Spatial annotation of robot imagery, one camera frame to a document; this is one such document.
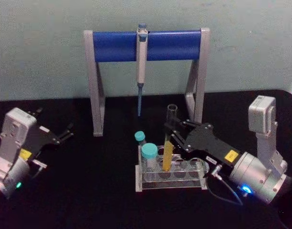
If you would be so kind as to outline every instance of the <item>wire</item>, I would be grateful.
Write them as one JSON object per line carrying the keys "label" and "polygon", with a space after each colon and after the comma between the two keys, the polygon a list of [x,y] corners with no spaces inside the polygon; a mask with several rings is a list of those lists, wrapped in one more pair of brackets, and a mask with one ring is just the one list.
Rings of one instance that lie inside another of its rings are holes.
{"label": "wire", "polygon": [[285,228],[285,229],[289,229],[289,227],[287,227],[282,221],[281,221],[281,219],[279,219],[280,220],[280,223],[282,224],[282,226]]}
{"label": "wire", "polygon": [[36,172],[36,174],[32,176],[32,179],[35,179],[35,178],[39,175],[39,173],[40,173],[42,170],[43,170],[43,167],[39,167],[39,169],[38,169],[38,171]]}
{"label": "wire", "polygon": [[230,200],[230,199],[226,199],[226,198],[223,198],[223,197],[220,197],[220,196],[217,196],[215,193],[212,192],[212,190],[209,188],[209,185],[208,185],[208,177],[205,179],[205,183],[206,183],[206,186],[210,192],[210,194],[212,194],[214,197],[218,198],[218,199],[221,199],[223,201],[226,201],[228,203],[231,203],[231,204],[235,204],[235,205],[240,205],[242,206],[243,203],[241,201],[241,199],[239,198],[239,196],[237,195],[237,193],[224,181],[224,180],[221,180],[221,182],[232,192],[232,194],[236,197],[237,199],[237,202],[233,201],[233,200]]}

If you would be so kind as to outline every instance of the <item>blue led light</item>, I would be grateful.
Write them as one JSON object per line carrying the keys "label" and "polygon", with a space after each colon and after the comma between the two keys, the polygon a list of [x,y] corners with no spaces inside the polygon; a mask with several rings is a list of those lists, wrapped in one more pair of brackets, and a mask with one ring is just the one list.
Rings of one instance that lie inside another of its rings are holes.
{"label": "blue led light", "polygon": [[251,189],[250,189],[247,185],[243,185],[243,186],[241,187],[241,189],[244,190],[244,191],[247,192],[247,193],[252,193]]}

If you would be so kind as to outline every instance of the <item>test tube rack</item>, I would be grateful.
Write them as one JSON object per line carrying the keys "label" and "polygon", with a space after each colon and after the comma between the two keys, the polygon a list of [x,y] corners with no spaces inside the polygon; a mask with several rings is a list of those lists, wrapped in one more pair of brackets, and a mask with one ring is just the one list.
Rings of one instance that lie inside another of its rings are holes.
{"label": "test tube rack", "polygon": [[142,164],[141,147],[138,146],[138,165],[136,165],[136,192],[144,189],[199,187],[207,189],[204,175],[209,171],[209,165],[199,159],[193,158],[185,161],[179,154],[173,154],[170,171],[163,171],[163,155],[156,157],[156,168],[149,172]]}

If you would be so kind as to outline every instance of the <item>light blue wall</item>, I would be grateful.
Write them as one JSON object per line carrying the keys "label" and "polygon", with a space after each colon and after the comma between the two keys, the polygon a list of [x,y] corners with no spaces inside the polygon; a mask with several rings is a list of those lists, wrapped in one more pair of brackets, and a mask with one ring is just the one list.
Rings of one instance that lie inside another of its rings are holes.
{"label": "light blue wall", "polygon": [[[292,0],[0,0],[0,100],[88,96],[82,31],[212,31],[206,90],[292,87]],[[101,64],[108,96],[134,63]],[[189,62],[149,62],[145,94],[184,92]]]}

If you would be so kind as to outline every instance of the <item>silver frame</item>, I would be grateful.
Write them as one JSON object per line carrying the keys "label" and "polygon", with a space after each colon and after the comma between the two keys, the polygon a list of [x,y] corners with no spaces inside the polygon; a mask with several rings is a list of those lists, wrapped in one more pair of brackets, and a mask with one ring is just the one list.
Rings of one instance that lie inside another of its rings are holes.
{"label": "silver frame", "polygon": [[98,62],[95,61],[93,31],[85,30],[83,32],[83,37],[93,118],[93,135],[94,137],[100,137],[104,134],[104,88],[99,65]]}
{"label": "silver frame", "polygon": [[[199,123],[202,122],[203,100],[210,45],[209,28],[201,28],[200,30],[201,42],[199,59],[192,61],[185,92],[185,100],[188,107],[189,118],[190,120]],[[95,61],[93,31],[85,30],[83,32],[83,37],[93,118],[93,135],[98,137],[103,136],[104,134],[104,89],[99,65]]]}
{"label": "silver frame", "polygon": [[[207,77],[210,44],[209,28],[201,28],[200,30],[201,42],[199,60],[192,61],[185,92],[185,100],[188,107],[189,118],[190,120],[198,123],[202,123],[204,90]],[[196,89],[196,99],[194,99],[194,88]]]}

